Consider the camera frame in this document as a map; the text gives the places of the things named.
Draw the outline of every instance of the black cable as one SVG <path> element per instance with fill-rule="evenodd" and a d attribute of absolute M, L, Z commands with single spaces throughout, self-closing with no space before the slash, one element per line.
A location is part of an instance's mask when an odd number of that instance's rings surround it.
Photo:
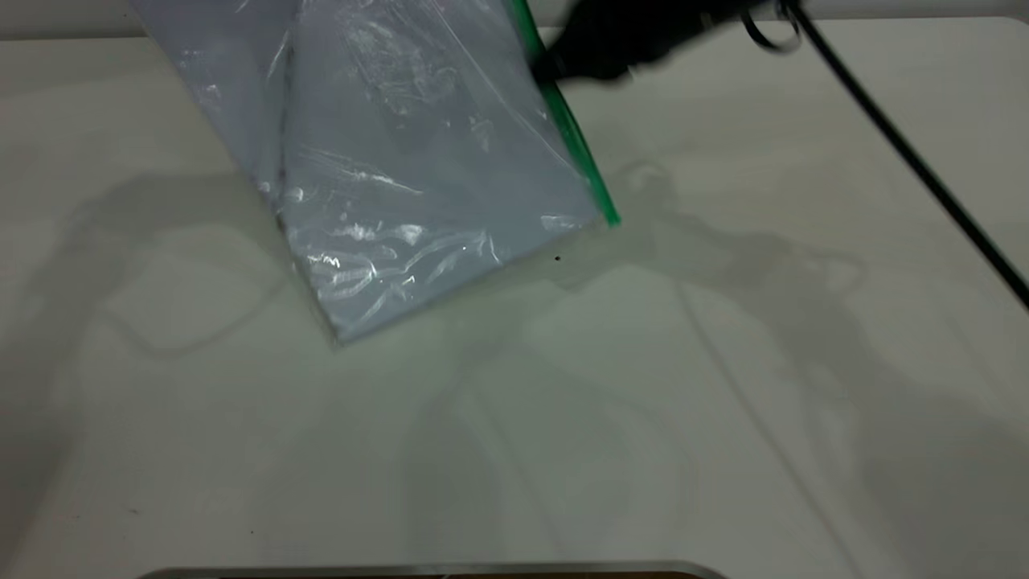
<path fill-rule="evenodd" d="M 947 188 L 947 185 L 939 180 L 939 177 L 935 175 L 932 169 L 922 157 L 918 154 L 918 151 L 908 142 L 908 139 L 900 134 L 900 131 L 893 124 L 892 121 L 886 116 L 872 97 L 861 87 L 861 84 L 856 78 L 847 70 L 847 67 L 840 61 L 832 47 L 829 46 L 828 42 L 822 38 L 821 33 L 818 28 L 815 27 L 814 23 L 808 16 L 808 13 L 801 7 L 797 0 L 783 0 L 783 6 L 785 7 L 788 14 L 791 16 L 796 24 L 801 26 L 805 34 L 811 40 L 811 43 L 815 45 L 815 48 L 821 53 L 822 59 L 825 60 L 825 64 L 828 65 L 832 72 L 837 75 L 837 78 L 843 83 L 843 85 L 850 92 L 857 104 L 860 105 L 864 112 L 872 118 L 876 126 L 882 131 L 883 136 L 886 140 L 893 145 L 897 153 L 900 155 L 908 166 L 915 172 L 916 175 L 925 183 L 925 186 L 929 189 L 929 192 L 936 197 L 936 201 L 947 210 L 951 218 L 961 227 L 965 236 L 975 245 L 980 250 L 986 260 L 990 261 L 993 268 L 1007 284 L 1010 289 L 1012 294 L 1018 298 L 1019 302 L 1022 303 L 1022 307 L 1029 313 L 1029 286 L 1026 285 L 1025 279 L 1019 274 L 1018 269 L 1004 257 L 1003 253 L 994 245 L 993 240 L 990 236 L 984 231 L 975 220 L 965 211 L 961 203 L 954 197 L 954 194 Z"/>
<path fill-rule="evenodd" d="M 801 47 L 801 26 L 796 24 L 796 20 L 794 19 L 788 19 L 789 25 L 793 27 L 793 38 L 785 42 L 773 42 L 769 40 L 768 36 L 761 34 L 757 25 L 754 24 L 754 19 L 750 15 L 750 12 L 743 12 L 740 14 L 740 20 L 743 21 L 743 28 L 747 30 L 747 34 L 750 35 L 750 39 L 753 40 L 755 44 L 772 53 L 788 55 L 789 52 L 792 52 Z"/>

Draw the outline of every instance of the green zipper seal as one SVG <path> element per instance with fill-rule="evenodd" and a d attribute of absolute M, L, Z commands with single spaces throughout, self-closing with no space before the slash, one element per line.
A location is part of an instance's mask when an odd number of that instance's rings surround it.
<path fill-rule="evenodd" d="M 532 17 L 532 10 L 529 9 L 527 0 L 511 0 L 511 6 L 514 11 L 516 25 L 529 51 L 529 57 L 534 58 L 536 55 L 543 53 L 546 47 L 543 45 L 543 39 L 539 37 L 539 31 L 536 30 L 536 21 Z M 568 108 L 568 101 L 565 100 L 555 82 L 540 84 L 539 91 L 543 94 L 543 100 L 546 101 L 551 114 L 554 115 L 558 130 L 561 131 L 565 146 L 568 147 L 568 151 L 571 152 L 575 162 L 590 181 L 594 200 L 604 218 L 607 219 L 607 224 L 614 226 L 620 223 L 622 216 L 614 208 L 611 193 L 607 190 L 607 185 L 604 184 L 604 177 L 601 176 L 597 161 L 594 160 L 593 153 L 590 152 L 590 146 L 586 144 L 582 129 L 579 128 L 575 115 Z"/>

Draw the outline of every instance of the plastic bag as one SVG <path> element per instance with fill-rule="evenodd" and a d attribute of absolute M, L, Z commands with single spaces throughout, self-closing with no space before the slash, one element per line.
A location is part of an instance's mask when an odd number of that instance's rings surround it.
<path fill-rule="evenodd" d="M 134 4 L 341 340 L 600 215 L 528 70 L 516 4 Z"/>

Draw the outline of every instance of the ziplock bag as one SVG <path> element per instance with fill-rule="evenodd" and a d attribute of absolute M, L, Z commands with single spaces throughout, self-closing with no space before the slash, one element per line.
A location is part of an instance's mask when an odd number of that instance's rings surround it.
<path fill-rule="evenodd" d="M 560 93 L 532 80 L 524 2 L 133 4 L 275 212 L 340 340 L 601 214 L 617 220 Z"/>

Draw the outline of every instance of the white table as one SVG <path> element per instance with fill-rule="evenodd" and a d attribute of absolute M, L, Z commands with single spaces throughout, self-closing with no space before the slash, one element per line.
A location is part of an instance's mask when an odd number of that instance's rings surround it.
<path fill-rule="evenodd" d="M 824 29 L 1029 270 L 1029 29 Z M 1026 573 L 1029 319 L 811 49 L 568 95 L 625 225 L 336 350 L 147 40 L 0 43 L 0 576 Z"/>

